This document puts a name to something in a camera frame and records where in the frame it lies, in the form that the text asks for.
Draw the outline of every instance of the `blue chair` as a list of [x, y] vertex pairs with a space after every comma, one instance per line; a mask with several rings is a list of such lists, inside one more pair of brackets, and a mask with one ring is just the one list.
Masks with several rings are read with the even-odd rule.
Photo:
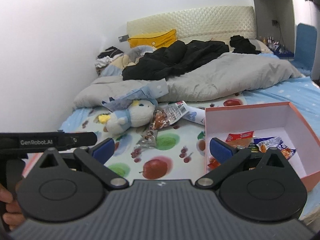
[[315, 60], [317, 29], [303, 23], [297, 26], [294, 60], [291, 63], [304, 75], [311, 76]]

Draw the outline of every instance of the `white logo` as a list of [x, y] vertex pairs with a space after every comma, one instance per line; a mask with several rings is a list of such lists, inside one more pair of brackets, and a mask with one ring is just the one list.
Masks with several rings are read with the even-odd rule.
[[30, 140], [30, 141], [24, 141], [24, 140], [21, 140], [20, 141], [20, 144], [21, 145], [47, 145], [47, 144], [53, 144], [52, 140]]
[[166, 183], [164, 181], [161, 181], [160, 183], [158, 183], [158, 186], [163, 187], [164, 185], [166, 185]]

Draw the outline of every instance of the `metal pin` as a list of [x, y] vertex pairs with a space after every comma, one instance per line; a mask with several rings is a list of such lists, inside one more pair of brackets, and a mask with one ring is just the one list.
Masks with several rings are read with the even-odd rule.
[[198, 184], [204, 187], [210, 186], [213, 184], [213, 180], [210, 178], [201, 178], [198, 180]]
[[110, 181], [111, 185], [119, 187], [126, 184], [126, 180], [124, 178], [114, 178]]

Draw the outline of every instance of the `barcode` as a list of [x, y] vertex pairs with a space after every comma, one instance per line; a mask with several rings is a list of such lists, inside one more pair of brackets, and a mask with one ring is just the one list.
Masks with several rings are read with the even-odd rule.
[[179, 110], [181, 111], [182, 114], [186, 112], [186, 109], [185, 109], [185, 107], [183, 105], [178, 105], [178, 108], [179, 108]]

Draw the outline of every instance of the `gray blanket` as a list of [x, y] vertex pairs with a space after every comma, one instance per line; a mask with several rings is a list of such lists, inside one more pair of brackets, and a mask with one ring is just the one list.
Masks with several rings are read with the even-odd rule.
[[[219, 58], [167, 81], [169, 93], [158, 102], [207, 101], [244, 90], [271, 87], [301, 73], [287, 60], [253, 54], [224, 53]], [[101, 106], [108, 97], [119, 97], [149, 82], [122, 80], [122, 76], [97, 78], [74, 100], [75, 108]]]

